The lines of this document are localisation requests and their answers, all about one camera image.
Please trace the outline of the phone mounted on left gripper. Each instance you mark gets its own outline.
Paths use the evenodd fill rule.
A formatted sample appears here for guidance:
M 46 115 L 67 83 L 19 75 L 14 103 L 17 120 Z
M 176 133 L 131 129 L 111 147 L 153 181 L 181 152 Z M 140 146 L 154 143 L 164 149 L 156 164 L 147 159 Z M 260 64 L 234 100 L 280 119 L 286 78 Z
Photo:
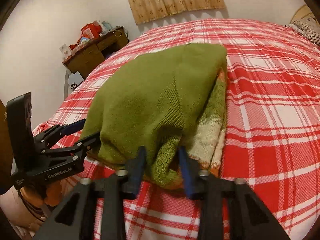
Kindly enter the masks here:
M 32 170 L 36 150 L 31 130 L 31 92 L 7 102 L 7 123 L 17 168 Z

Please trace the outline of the green orange striped knit sweater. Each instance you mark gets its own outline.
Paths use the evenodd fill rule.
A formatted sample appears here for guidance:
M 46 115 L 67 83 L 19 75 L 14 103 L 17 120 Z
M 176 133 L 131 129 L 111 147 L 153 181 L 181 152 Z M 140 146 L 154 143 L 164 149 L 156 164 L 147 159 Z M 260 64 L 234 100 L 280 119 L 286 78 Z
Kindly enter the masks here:
M 145 177 L 182 187 L 177 152 L 217 175 L 227 126 L 227 49 L 190 43 L 140 55 L 98 89 L 81 133 L 99 133 L 93 156 L 120 167 L 146 149 Z

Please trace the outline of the dark brown wooden desk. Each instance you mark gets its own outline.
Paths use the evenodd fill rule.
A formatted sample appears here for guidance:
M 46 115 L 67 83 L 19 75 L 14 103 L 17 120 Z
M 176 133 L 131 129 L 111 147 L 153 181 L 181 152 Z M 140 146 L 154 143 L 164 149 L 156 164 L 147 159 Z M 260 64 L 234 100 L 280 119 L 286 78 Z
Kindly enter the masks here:
M 85 80 L 97 66 L 105 61 L 107 56 L 111 56 L 128 43 L 129 39 L 125 28 L 117 27 L 107 34 L 87 42 L 83 48 L 65 59 L 62 64 L 73 74 L 79 72 Z

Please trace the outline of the dark brown wooden door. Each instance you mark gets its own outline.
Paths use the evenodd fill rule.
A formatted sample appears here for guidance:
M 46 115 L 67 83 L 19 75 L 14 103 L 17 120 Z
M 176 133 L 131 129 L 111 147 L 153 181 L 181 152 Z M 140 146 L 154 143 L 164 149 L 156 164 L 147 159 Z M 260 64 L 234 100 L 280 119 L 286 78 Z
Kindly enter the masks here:
M 0 187 L 1 194 L 4 194 L 11 188 L 11 167 L 14 158 L 10 136 L 8 131 L 8 124 L 6 119 L 6 107 L 3 102 L 0 105 Z

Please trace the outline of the red white plaid bed sheet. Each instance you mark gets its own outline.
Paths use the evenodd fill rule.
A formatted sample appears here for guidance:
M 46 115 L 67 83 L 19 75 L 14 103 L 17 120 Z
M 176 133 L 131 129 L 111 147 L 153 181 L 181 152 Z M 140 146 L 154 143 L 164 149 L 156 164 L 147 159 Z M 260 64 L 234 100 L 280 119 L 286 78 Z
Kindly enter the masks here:
M 151 29 L 93 70 L 34 133 L 85 118 L 98 88 L 127 61 L 191 42 L 228 52 L 220 176 L 244 178 L 288 236 L 303 239 L 319 218 L 319 47 L 291 28 L 210 18 Z

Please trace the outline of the white printed paper bag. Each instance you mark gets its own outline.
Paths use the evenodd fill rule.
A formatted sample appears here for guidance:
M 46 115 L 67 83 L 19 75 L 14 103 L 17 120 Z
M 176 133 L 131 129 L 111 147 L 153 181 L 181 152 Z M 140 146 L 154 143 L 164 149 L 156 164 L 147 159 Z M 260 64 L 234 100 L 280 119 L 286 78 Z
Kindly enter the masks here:
M 71 90 L 75 90 L 83 83 L 84 79 L 79 72 L 71 73 L 68 77 L 68 85 Z

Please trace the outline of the striped floral pillow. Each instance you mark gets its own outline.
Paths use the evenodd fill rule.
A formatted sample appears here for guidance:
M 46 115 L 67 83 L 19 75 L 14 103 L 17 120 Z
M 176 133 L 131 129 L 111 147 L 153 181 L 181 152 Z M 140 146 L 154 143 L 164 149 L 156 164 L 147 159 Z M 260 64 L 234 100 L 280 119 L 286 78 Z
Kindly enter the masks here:
M 319 46 L 319 24 L 314 18 L 308 17 L 300 20 L 294 20 L 289 24 L 289 27 Z

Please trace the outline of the red gift box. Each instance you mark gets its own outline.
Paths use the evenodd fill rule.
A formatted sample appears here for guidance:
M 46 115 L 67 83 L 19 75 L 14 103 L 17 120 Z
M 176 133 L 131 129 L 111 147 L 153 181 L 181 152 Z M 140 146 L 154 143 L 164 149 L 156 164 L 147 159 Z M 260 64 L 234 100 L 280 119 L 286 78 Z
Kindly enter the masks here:
M 98 38 L 100 33 L 102 33 L 102 27 L 97 21 L 86 24 L 81 28 L 82 36 L 89 38 L 90 40 Z

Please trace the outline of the cream wooden headboard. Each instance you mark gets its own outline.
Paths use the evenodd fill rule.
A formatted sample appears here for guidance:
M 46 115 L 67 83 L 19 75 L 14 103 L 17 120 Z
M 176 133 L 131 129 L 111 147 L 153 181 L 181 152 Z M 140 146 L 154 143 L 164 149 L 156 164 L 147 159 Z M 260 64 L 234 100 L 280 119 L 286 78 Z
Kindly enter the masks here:
M 312 16 L 313 13 L 310 10 L 310 8 L 305 4 L 303 6 L 301 6 L 293 15 L 293 17 L 290 20 L 290 23 L 292 23 L 293 21 L 296 20 L 301 20 L 304 19 L 306 17 Z

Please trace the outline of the white card box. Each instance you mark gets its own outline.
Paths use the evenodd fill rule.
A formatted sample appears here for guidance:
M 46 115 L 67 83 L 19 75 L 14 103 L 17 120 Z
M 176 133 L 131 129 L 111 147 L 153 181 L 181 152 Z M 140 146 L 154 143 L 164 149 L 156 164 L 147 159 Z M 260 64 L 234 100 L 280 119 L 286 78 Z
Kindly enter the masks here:
M 62 54 L 62 58 L 64 60 L 68 59 L 69 57 L 72 56 L 72 51 L 69 48 L 69 46 L 67 46 L 66 44 L 63 44 L 60 48 L 59 48 L 61 54 Z

